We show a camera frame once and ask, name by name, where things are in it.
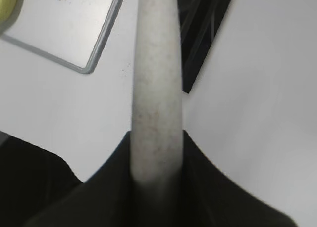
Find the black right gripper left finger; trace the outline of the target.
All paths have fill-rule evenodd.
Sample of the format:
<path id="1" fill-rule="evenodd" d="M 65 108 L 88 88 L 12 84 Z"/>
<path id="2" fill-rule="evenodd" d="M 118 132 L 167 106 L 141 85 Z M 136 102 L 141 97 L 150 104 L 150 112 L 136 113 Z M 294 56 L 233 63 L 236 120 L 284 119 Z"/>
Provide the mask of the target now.
<path id="1" fill-rule="evenodd" d="M 133 227 L 130 132 L 86 182 L 41 211 L 27 227 Z"/>

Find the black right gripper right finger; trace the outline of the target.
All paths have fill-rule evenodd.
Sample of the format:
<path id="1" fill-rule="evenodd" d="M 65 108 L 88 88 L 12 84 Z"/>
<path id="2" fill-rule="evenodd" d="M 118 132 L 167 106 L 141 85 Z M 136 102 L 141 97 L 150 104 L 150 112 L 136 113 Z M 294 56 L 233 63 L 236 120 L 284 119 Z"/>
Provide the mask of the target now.
<path id="1" fill-rule="evenodd" d="M 222 173 L 183 132 L 181 227 L 294 227 L 286 214 L 256 199 Z"/>

